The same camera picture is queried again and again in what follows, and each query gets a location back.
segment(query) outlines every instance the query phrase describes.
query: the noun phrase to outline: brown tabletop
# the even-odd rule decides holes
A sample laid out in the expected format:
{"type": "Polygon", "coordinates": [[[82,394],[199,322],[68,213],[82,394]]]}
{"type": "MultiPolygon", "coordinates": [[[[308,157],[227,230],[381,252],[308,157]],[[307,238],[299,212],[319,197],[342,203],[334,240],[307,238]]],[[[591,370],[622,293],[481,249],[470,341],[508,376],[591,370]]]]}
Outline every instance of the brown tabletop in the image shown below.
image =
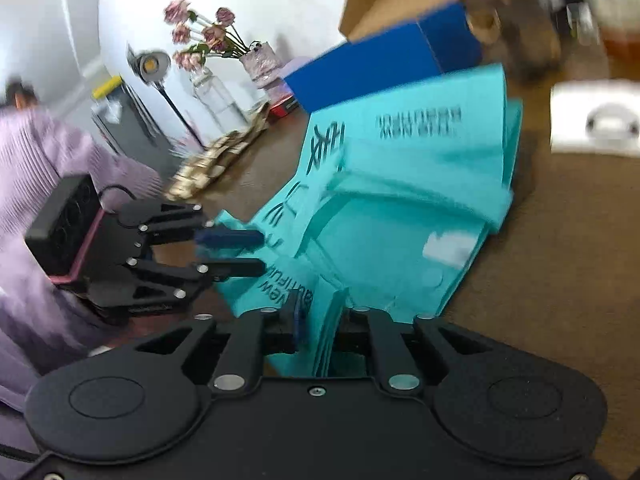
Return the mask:
{"type": "MultiPolygon", "coordinates": [[[[640,66],[612,74],[640,79],[640,66]]],[[[585,373],[604,391],[609,418],[595,456],[615,476],[640,466],[640,160],[552,155],[549,76],[510,84],[524,99],[515,201],[446,307],[446,319],[585,373]]],[[[308,116],[280,120],[198,201],[243,221],[292,177],[308,116]]],[[[159,255],[184,264],[191,244],[159,255]]],[[[197,312],[229,316],[213,291],[197,312]]]]}

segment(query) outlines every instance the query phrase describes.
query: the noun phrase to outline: purple sweater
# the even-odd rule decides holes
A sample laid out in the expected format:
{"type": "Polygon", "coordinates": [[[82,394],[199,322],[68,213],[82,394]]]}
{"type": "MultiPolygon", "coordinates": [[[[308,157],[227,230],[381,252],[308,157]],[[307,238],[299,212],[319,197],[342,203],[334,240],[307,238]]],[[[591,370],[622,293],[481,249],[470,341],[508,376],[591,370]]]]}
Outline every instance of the purple sweater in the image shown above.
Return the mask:
{"type": "MultiPolygon", "coordinates": [[[[42,110],[0,112],[0,444],[38,452],[24,421],[24,399],[38,378],[86,356],[113,329],[54,288],[24,234],[60,176],[89,173],[96,189],[123,184],[136,196],[160,192],[158,174],[97,144],[42,110]]],[[[103,205],[127,200],[118,190],[103,205]]],[[[28,464],[0,457],[0,480],[28,464]]]]}

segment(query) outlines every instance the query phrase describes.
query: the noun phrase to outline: blue box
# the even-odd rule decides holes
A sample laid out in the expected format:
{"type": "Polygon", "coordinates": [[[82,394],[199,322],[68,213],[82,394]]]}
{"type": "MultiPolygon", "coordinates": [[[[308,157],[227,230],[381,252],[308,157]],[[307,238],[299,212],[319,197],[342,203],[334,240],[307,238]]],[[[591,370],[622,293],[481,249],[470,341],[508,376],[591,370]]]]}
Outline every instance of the blue box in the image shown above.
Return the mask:
{"type": "Polygon", "coordinates": [[[347,42],[285,78],[309,113],[481,58],[458,0],[347,0],[339,28],[347,42]]]}

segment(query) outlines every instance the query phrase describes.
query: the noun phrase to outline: screw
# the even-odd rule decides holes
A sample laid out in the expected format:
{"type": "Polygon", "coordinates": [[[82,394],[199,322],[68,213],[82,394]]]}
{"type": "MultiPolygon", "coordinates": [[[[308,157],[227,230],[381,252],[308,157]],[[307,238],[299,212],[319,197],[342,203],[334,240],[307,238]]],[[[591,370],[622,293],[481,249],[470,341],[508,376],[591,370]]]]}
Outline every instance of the screw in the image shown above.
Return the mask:
{"type": "Polygon", "coordinates": [[[242,388],[244,386],[244,379],[239,375],[225,374],[220,375],[220,377],[216,377],[216,380],[213,381],[213,385],[219,390],[231,392],[238,388],[242,388]]]}
{"type": "Polygon", "coordinates": [[[408,391],[420,386],[420,379],[411,374],[398,374],[389,378],[389,386],[394,390],[408,391]]]}
{"type": "Polygon", "coordinates": [[[314,386],[309,388],[309,395],[312,397],[322,397],[326,393],[326,390],[322,386],[314,386]]]}

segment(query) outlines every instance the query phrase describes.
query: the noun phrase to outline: pink stripe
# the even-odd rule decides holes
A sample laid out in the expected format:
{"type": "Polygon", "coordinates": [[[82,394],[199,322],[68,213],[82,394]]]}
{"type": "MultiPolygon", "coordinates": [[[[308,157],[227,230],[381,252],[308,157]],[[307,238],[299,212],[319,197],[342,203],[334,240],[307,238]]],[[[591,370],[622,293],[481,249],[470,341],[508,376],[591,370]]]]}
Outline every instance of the pink stripe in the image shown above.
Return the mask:
{"type": "Polygon", "coordinates": [[[89,227],[89,230],[84,237],[84,241],[80,246],[80,250],[78,254],[76,254],[76,259],[74,260],[73,265],[71,266],[71,270],[66,276],[49,276],[51,283],[54,285],[66,285],[67,283],[73,283],[78,279],[78,275],[80,274],[80,269],[82,268],[82,264],[84,263],[84,258],[91,246],[91,242],[94,241],[95,232],[98,230],[98,225],[102,221],[102,217],[104,216],[104,209],[100,209],[96,214],[94,221],[89,227]]]}

